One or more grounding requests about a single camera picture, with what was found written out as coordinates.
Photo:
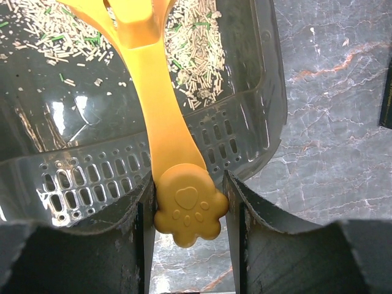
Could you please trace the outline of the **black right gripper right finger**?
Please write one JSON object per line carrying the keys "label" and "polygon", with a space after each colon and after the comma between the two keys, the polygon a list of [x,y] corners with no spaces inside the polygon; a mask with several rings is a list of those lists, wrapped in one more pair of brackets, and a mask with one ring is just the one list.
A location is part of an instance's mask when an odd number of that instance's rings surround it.
{"label": "black right gripper right finger", "polygon": [[236,293],[390,293],[391,221],[319,225],[223,177]]}

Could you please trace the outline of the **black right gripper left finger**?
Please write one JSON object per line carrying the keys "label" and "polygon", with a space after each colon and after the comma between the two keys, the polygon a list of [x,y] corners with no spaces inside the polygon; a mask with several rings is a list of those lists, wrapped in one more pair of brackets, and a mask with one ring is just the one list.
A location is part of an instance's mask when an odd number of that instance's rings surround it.
{"label": "black right gripper left finger", "polygon": [[2,293],[148,293],[155,187],[137,186],[70,228],[1,225]]}

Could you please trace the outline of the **dark grey litter tray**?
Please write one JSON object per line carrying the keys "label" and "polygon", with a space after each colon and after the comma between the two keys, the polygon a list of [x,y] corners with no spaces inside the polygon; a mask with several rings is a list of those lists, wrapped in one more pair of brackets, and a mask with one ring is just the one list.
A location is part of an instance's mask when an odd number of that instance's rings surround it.
{"label": "dark grey litter tray", "polygon": [[[216,186],[248,179],[276,152],[287,119],[272,1],[219,1],[222,92],[191,110],[176,96]],[[1,220],[71,226],[132,190],[150,171],[145,123],[121,58],[56,66],[1,4]]]}

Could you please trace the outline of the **yellow litter scoop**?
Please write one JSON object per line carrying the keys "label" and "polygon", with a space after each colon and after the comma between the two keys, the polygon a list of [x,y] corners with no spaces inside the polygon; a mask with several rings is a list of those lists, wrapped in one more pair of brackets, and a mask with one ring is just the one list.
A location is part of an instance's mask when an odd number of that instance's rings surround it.
{"label": "yellow litter scoop", "polygon": [[215,239],[228,200],[214,184],[183,118],[167,66],[164,31],[173,1],[66,1],[113,45],[133,80],[156,186],[155,228],[179,247]]}

